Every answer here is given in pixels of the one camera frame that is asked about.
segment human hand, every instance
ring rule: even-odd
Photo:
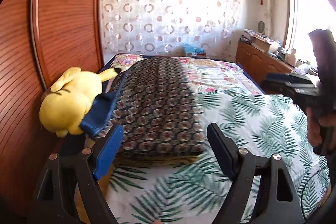
[[[322,143],[322,138],[320,135],[320,125],[322,127],[334,127],[336,128],[336,114],[329,114],[322,116],[318,122],[314,119],[312,110],[310,107],[307,107],[307,138],[311,145],[318,146]],[[333,150],[336,147],[336,131],[334,130],[333,138],[328,145],[329,150]]]

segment plush toy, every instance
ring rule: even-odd
[[[101,82],[116,76],[114,69],[96,74],[78,67],[69,68],[43,99],[39,113],[41,123],[61,138],[67,133],[82,134],[79,125],[90,110],[94,98],[102,92]]]

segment wire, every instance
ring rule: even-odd
[[[304,218],[305,221],[307,221],[307,218],[306,218],[305,212],[304,212],[304,210],[303,210],[303,205],[302,205],[303,192],[304,192],[304,190],[305,190],[305,188],[306,188],[308,182],[309,182],[315,175],[317,175],[319,172],[322,172],[323,170],[325,170],[325,169],[327,169],[327,168],[328,168],[328,166],[326,165],[326,166],[323,167],[321,170],[315,172],[315,173],[309,178],[309,180],[307,180],[307,182],[306,182],[306,183],[304,184],[304,186],[303,186],[303,189],[302,189],[302,192],[301,192],[301,198],[300,198],[301,201],[300,201],[300,203],[301,203],[301,211],[302,211],[302,215],[303,215],[303,218]]]

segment wooden bed frame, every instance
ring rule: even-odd
[[[37,176],[58,142],[38,119],[43,91],[71,66],[96,72],[102,67],[98,3],[0,4],[1,209],[27,215]]]

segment window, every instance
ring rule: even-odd
[[[329,29],[336,38],[336,12],[328,0],[289,0],[286,48],[295,48],[296,57],[317,67],[308,33]]]

